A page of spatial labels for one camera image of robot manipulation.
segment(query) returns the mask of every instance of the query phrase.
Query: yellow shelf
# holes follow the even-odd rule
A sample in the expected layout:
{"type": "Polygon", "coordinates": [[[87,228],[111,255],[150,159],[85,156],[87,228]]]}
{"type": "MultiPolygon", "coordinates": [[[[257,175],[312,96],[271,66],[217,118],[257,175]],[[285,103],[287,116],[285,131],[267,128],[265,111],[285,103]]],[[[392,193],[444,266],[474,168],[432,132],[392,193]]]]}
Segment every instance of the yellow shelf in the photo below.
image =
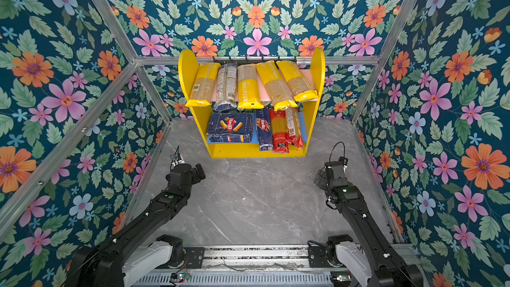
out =
{"type": "MultiPolygon", "coordinates": [[[[184,50],[179,56],[179,82],[181,83],[182,93],[186,100],[189,100],[191,89],[195,82],[195,76],[198,71],[198,60],[191,50],[184,50]]],[[[196,125],[204,145],[212,158],[241,158],[241,157],[298,157],[306,156],[309,141],[312,138],[312,132],[319,109],[319,103],[324,86],[326,74],[326,64],[324,52],[317,49],[312,56],[310,73],[314,86],[317,89],[319,98],[303,103],[304,131],[307,132],[308,142],[303,143],[303,149],[289,146],[289,153],[273,153],[271,151],[259,151],[257,143],[232,143],[232,144],[208,144],[207,143],[207,125],[211,119],[212,106],[191,106],[190,111],[195,118],[196,125]]]]}

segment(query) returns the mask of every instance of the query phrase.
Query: marble surface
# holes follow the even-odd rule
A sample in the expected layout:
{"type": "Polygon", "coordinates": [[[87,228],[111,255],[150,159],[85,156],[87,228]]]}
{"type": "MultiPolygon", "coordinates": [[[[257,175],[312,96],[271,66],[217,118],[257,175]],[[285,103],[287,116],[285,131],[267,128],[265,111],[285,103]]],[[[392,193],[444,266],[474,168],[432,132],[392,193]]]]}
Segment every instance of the marble surface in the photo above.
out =
{"type": "MultiPolygon", "coordinates": [[[[313,185],[338,141],[346,144],[349,181],[365,196],[386,239],[393,241],[349,121],[318,119],[308,155],[300,158],[211,159],[194,121],[172,121],[171,129],[135,213],[165,187],[177,145],[186,163],[202,164],[207,178],[193,186],[188,205],[146,243],[163,234],[180,237],[185,245],[306,244],[344,233],[356,240],[347,221],[325,206],[324,192],[313,185]]],[[[339,144],[333,157],[342,151],[339,144]]]]}

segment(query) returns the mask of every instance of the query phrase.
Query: barilla pasta box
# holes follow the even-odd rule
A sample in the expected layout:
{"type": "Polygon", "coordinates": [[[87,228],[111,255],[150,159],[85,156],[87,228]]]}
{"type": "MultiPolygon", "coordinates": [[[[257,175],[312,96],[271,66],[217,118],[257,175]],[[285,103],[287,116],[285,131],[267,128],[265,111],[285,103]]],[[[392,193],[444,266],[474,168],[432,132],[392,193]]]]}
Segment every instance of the barilla pasta box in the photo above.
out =
{"type": "Polygon", "coordinates": [[[269,116],[269,109],[266,107],[263,109],[256,109],[255,118],[258,135],[258,150],[272,151],[273,134],[271,133],[271,118],[269,116]]]}
{"type": "Polygon", "coordinates": [[[211,142],[249,143],[252,133],[251,113],[213,113],[207,127],[211,142]]]}

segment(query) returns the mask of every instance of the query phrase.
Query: wallpaper wall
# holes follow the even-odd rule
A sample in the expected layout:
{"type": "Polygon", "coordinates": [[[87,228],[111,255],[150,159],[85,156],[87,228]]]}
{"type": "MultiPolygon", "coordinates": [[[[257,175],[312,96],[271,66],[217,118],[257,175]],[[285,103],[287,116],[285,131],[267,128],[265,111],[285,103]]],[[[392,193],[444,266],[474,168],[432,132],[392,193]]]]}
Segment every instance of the wallpaper wall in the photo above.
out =
{"type": "Polygon", "coordinates": [[[163,129],[133,76],[3,239],[0,286],[60,286],[77,249],[115,234],[163,129]]]}
{"type": "Polygon", "coordinates": [[[509,0],[419,0],[357,122],[431,285],[509,286],[509,0]]]}
{"type": "Polygon", "coordinates": [[[90,0],[0,0],[0,207],[126,61],[90,0]]]}

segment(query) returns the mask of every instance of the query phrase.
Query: plastic pasta bag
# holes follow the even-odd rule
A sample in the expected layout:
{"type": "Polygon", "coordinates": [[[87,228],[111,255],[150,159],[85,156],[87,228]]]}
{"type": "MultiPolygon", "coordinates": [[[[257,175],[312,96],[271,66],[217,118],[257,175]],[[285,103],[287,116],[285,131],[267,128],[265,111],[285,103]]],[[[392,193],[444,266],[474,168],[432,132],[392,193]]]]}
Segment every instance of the plastic pasta bag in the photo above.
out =
{"type": "Polygon", "coordinates": [[[262,109],[258,94],[257,68],[255,65],[243,65],[237,67],[237,85],[239,103],[241,109],[262,109]]]}
{"type": "Polygon", "coordinates": [[[273,153],[289,153],[287,139],[287,121],[285,111],[269,110],[271,116],[271,131],[273,133],[273,153]]]}
{"type": "Polygon", "coordinates": [[[274,61],[271,60],[257,64],[257,72],[269,98],[271,98],[271,104],[274,106],[275,111],[285,110],[288,107],[297,107],[289,87],[282,80],[274,61]]]}
{"type": "Polygon", "coordinates": [[[213,97],[214,82],[218,75],[220,64],[211,62],[198,67],[195,83],[191,91],[190,99],[186,106],[208,106],[211,105],[213,97]]]}
{"type": "Polygon", "coordinates": [[[285,110],[285,117],[287,118],[287,138],[285,142],[294,145],[296,148],[303,149],[299,112],[296,108],[288,108],[285,110]]]}
{"type": "Polygon", "coordinates": [[[237,63],[224,64],[216,78],[215,111],[226,111],[236,108],[237,63]]]}
{"type": "Polygon", "coordinates": [[[317,91],[312,89],[295,62],[287,60],[277,61],[277,65],[297,102],[318,98],[317,91]]]}

